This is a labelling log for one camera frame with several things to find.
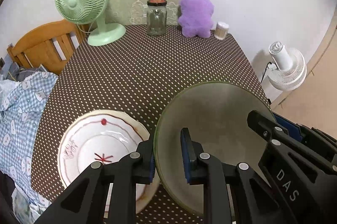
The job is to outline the purple plush toy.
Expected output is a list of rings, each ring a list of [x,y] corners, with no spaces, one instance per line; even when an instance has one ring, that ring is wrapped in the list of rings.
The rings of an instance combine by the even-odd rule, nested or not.
[[[178,23],[182,34],[191,38],[199,36],[209,38],[213,27],[214,5],[210,0],[181,0],[181,15]]]

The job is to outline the glass jar with lid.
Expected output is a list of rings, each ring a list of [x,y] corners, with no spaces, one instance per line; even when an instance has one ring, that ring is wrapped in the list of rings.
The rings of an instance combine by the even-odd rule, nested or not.
[[[166,0],[147,1],[147,33],[158,36],[166,33],[167,19]]]

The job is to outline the toothpick container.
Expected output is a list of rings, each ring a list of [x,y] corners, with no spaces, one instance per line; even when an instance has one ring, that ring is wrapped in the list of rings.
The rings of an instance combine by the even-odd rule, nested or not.
[[[229,25],[224,22],[217,22],[214,37],[218,40],[224,40],[229,31]]]

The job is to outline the grey floral bowl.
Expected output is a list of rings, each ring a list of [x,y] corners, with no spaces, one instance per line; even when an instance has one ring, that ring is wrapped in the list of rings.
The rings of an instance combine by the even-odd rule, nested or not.
[[[203,215],[203,187],[187,183],[181,151],[181,129],[221,162],[245,162],[260,176],[258,162],[266,141],[247,125],[256,110],[274,121],[272,111],[258,97],[239,86],[204,82],[180,92],[164,109],[154,135],[157,172],[170,197],[190,213]]]

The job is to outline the green desk fan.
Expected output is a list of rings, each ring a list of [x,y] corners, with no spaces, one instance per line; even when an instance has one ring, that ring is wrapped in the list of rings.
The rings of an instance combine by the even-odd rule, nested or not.
[[[106,23],[106,8],[110,0],[54,0],[55,7],[67,21],[76,25],[96,23],[87,38],[90,46],[113,43],[126,34],[120,23]]]

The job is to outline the wall socket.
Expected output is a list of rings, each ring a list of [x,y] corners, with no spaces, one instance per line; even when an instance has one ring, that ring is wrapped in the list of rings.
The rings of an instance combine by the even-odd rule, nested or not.
[[[5,61],[3,60],[3,58],[0,58],[0,69],[2,69],[4,65]]]

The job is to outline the brown polka dot tablecloth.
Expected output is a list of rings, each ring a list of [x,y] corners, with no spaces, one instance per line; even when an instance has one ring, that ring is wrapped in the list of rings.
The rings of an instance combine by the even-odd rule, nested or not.
[[[144,25],[129,25],[126,30],[108,45],[82,42],[52,88],[35,138],[31,173],[32,189],[49,201],[64,190],[57,168],[60,140],[77,118],[90,111],[123,111],[154,133],[174,96],[201,82],[235,84],[267,102],[232,35],[221,41],[185,38],[176,26],[158,37],[148,35]]]

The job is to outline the white fan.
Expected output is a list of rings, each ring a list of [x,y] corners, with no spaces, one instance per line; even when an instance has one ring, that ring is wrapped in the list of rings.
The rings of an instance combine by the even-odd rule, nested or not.
[[[307,65],[303,54],[280,41],[269,46],[272,58],[263,72],[261,83],[267,77],[270,84],[283,92],[297,89],[306,79]]]

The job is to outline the blue checked bedding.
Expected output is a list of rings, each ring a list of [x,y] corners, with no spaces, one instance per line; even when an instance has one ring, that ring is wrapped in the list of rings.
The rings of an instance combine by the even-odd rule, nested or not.
[[[34,223],[50,205],[31,188],[31,173],[38,126],[57,79],[51,72],[34,72],[21,82],[1,81],[1,172],[14,182],[20,223]]]

